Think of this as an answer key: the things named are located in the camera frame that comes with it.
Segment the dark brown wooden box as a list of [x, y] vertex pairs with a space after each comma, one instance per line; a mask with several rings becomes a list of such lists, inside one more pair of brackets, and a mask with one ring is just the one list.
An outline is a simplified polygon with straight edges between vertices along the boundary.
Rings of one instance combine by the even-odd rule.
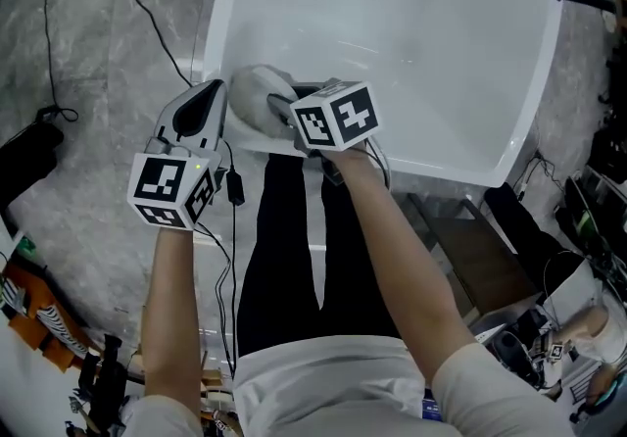
[[440, 215], [415, 194], [408, 200], [442, 250], [458, 310], [475, 335], [508, 326], [535, 305], [540, 292], [471, 201], [454, 201], [453, 211]]

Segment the large white board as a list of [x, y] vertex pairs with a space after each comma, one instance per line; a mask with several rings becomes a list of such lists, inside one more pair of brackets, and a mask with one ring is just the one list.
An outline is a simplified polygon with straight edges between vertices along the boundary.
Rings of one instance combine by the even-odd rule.
[[69, 396], [79, 370], [60, 371], [33, 351], [0, 314], [0, 420], [16, 437], [67, 437], [65, 423], [84, 428]]

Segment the person's right forearm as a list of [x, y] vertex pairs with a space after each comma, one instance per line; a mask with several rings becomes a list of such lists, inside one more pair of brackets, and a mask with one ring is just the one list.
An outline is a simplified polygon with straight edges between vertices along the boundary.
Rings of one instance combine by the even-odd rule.
[[327, 151], [323, 156], [344, 179], [386, 308], [431, 383], [453, 353], [475, 341], [458, 312], [450, 283], [365, 150]]

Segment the person's white shirt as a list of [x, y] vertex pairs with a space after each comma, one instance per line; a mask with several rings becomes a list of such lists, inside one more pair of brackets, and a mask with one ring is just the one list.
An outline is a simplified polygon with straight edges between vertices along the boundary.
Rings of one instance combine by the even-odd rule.
[[[425, 396], [442, 422], [422, 418]], [[396, 338], [283, 344], [239, 361], [234, 400], [244, 437], [575, 437], [553, 402], [476, 342], [430, 384]]]

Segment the black white striped cloth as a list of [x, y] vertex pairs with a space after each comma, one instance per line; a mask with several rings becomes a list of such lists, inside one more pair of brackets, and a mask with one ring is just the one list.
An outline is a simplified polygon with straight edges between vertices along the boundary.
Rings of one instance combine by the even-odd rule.
[[89, 339], [57, 305], [40, 308], [36, 317], [75, 355], [83, 358], [89, 352]]

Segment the person's black trousers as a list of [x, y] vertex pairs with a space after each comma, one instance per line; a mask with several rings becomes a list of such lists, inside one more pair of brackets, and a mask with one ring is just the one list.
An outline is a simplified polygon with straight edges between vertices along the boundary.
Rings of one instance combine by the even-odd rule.
[[345, 185], [324, 179], [324, 295], [314, 292], [301, 158], [270, 155], [257, 215], [257, 241], [237, 313], [240, 356], [339, 335], [396, 338], [358, 217]]

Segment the orange bag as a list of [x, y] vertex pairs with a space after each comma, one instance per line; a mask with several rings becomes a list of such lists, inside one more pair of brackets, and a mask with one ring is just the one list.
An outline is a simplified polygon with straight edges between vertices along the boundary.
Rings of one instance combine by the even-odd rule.
[[66, 372], [72, 367], [82, 367], [86, 355], [83, 358], [75, 355], [55, 338], [36, 317], [36, 312], [40, 308], [55, 304], [73, 320], [89, 339], [89, 352], [95, 355], [102, 354], [103, 349], [88, 337], [83, 328], [63, 307], [62, 303], [42, 278], [33, 275], [14, 263], [8, 263], [3, 277], [3, 303], [14, 312], [14, 315], [9, 319], [8, 325], [31, 350], [39, 351], [44, 359], [61, 372]]

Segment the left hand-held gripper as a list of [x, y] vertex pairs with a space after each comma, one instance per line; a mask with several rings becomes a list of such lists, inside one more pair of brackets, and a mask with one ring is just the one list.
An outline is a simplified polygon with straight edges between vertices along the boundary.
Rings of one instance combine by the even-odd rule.
[[[195, 228], [218, 190], [221, 155], [215, 149], [226, 107], [225, 82], [211, 79], [192, 86], [163, 109], [158, 136], [150, 137], [145, 151], [134, 156], [127, 188], [127, 203], [143, 222], [175, 230]], [[199, 137], [202, 152], [165, 137]]]

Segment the white bathtub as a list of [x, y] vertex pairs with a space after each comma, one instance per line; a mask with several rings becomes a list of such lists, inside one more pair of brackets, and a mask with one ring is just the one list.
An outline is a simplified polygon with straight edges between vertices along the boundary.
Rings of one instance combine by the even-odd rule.
[[393, 170], [502, 184], [541, 101], [557, 0], [214, 0], [202, 78], [264, 64], [371, 84]]

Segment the black tripod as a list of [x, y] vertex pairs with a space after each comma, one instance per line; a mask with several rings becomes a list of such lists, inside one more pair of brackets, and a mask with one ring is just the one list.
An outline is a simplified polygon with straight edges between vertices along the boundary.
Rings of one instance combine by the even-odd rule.
[[88, 352], [83, 360], [70, 405], [73, 413], [83, 417], [86, 437], [110, 437], [110, 428], [121, 425], [127, 380], [127, 368], [118, 361], [121, 344], [120, 338], [106, 334], [102, 355]]

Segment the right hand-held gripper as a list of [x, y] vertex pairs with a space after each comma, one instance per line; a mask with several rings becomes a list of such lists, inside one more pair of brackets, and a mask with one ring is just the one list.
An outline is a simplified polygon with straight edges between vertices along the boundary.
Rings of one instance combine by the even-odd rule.
[[380, 111], [368, 82], [329, 78], [296, 82], [292, 88], [298, 101], [292, 103], [278, 93], [268, 94], [266, 100], [284, 125], [296, 123], [308, 150], [345, 151], [381, 129]]

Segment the person's left forearm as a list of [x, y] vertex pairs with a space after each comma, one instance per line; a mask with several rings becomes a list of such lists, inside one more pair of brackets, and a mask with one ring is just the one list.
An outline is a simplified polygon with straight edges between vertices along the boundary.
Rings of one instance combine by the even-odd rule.
[[169, 397], [198, 417], [202, 366], [189, 231], [162, 228], [158, 233], [140, 350], [146, 393]]

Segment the black bag green stripe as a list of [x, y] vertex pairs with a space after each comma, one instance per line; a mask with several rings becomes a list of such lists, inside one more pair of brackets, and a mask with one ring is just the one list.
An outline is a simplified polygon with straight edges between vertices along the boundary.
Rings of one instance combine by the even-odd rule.
[[561, 231], [584, 254], [590, 257], [609, 252], [599, 224], [587, 202], [579, 182], [569, 177], [563, 187], [563, 201], [555, 210]]

